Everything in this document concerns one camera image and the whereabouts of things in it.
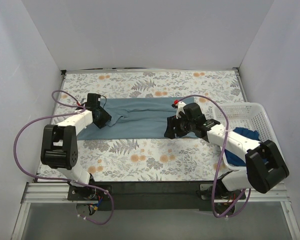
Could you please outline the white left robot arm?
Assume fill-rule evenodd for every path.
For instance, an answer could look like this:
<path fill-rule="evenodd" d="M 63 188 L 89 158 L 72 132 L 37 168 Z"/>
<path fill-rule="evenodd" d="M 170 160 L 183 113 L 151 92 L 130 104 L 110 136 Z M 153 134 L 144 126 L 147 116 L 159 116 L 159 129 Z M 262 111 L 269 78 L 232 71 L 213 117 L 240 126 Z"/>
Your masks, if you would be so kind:
<path fill-rule="evenodd" d="M 92 184 L 95 182 L 92 175 L 78 163 L 77 135 L 89 125 L 102 129 L 112 119 L 101 106 L 102 97 L 88 93 L 87 101 L 82 105 L 85 110 L 78 109 L 76 114 L 58 124 L 48 124 L 43 130 L 41 163 L 62 173 L 74 187 L 74 193 L 85 200 L 94 199 L 98 190 Z"/>

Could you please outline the light blue t shirt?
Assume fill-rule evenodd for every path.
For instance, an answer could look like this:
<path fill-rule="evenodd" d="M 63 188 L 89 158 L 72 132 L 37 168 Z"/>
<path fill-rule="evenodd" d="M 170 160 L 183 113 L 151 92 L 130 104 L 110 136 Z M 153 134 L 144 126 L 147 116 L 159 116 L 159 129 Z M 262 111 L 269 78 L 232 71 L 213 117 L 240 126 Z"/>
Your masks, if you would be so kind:
<path fill-rule="evenodd" d="M 173 97 L 102 99 L 101 104 L 105 105 L 111 120 L 103 128 L 90 124 L 78 134 L 77 139 L 163 139 L 167 118 L 177 112 L 172 107 L 174 101 Z"/>

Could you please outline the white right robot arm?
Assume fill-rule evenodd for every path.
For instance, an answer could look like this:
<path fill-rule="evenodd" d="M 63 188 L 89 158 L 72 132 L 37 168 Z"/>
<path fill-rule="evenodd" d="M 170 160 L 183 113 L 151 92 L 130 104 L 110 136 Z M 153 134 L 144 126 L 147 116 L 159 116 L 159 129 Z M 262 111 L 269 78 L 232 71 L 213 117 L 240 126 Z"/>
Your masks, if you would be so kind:
<path fill-rule="evenodd" d="M 227 172 L 216 181 L 220 198 L 227 199 L 243 189 L 265 194 L 290 175 L 275 142 L 261 142 L 229 131 L 219 121 L 206 119 L 197 103 L 176 100 L 172 106 L 176 114 L 167 118 L 164 137 L 175 139 L 193 133 L 199 139 L 225 148 L 245 163 L 243 170 Z"/>

